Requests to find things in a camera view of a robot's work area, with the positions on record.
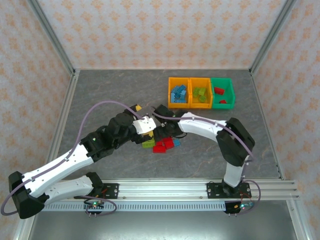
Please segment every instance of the gray tabletop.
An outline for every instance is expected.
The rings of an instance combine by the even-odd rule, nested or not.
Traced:
[[[275,157],[258,104],[255,89],[247,70],[81,70],[63,133],[59,155],[74,144],[80,123],[94,104],[115,100],[128,106],[139,104],[139,112],[151,113],[150,106],[168,105],[168,77],[231,78],[236,101],[234,109],[190,109],[198,116],[214,120],[239,119],[255,140],[256,158],[245,169],[247,178],[278,178]],[[96,108],[82,131],[82,138],[95,131],[124,109],[115,104]],[[218,145],[207,138],[188,134],[181,146],[165,154],[128,142],[108,156],[68,176],[80,177],[97,172],[108,178],[223,178],[226,161]]]

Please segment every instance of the gray floor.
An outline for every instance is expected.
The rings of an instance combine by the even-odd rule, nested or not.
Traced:
[[[262,201],[251,213],[40,212],[29,240],[296,240],[285,201]]]
[[[278,178],[275,158],[259,108],[251,77],[247,70],[81,70],[68,114],[59,155],[74,144],[80,123],[88,109],[103,100],[116,100],[128,106],[139,104],[142,113],[150,106],[168,104],[168,77],[231,78],[236,95],[234,109],[191,109],[194,114],[214,120],[238,118],[254,138],[253,154],[257,161],[245,170],[247,178]],[[114,104],[99,106],[88,118],[82,137],[107,125],[110,118],[124,109]],[[68,176],[80,177],[97,172],[108,178],[222,178],[226,169],[218,145],[204,137],[189,134],[181,146],[166,154],[128,142],[113,155],[101,159]]]

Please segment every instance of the green bin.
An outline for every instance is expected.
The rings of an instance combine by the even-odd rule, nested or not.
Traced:
[[[231,78],[211,77],[210,81],[213,93],[212,108],[233,109],[235,106],[236,95]],[[224,94],[216,94],[215,87],[224,89]],[[219,103],[221,100],[225,100],[226,103]]]

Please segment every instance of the black bracket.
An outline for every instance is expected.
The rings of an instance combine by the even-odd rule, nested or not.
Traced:
[[[102,194],[102,198],[105,199],[118,199],[119,183],[104,183],[102,191],[106,190]]]
[[[240,182],[239,185],[235,188],[235,192],[232,195],[227,195],[224,191],[223,184],[221,182],[209,182],[206,184],[206,193],[208,199],[247,199],[251,195],[250,185],[247,182]]]

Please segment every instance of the orange bin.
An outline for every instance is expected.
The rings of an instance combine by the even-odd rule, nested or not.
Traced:
[[[171,103],[171,91],[175,86],[181,86],[181,85],[186,86],[186,103]],[[191,87],[190,87],[190,79],[188,77],[169,77],[169,82],[168,82],[168,108],[170,109],[189,109],[190,108],[190,103],[192,99],[192,92],[191,92]]]
[[[200,102],[199,97],[193,97],[195,88],[205,88],[205,102]],[[190,77],[190,108],[191,109],[211,109],[214,100],[211,80],[206,77]]]

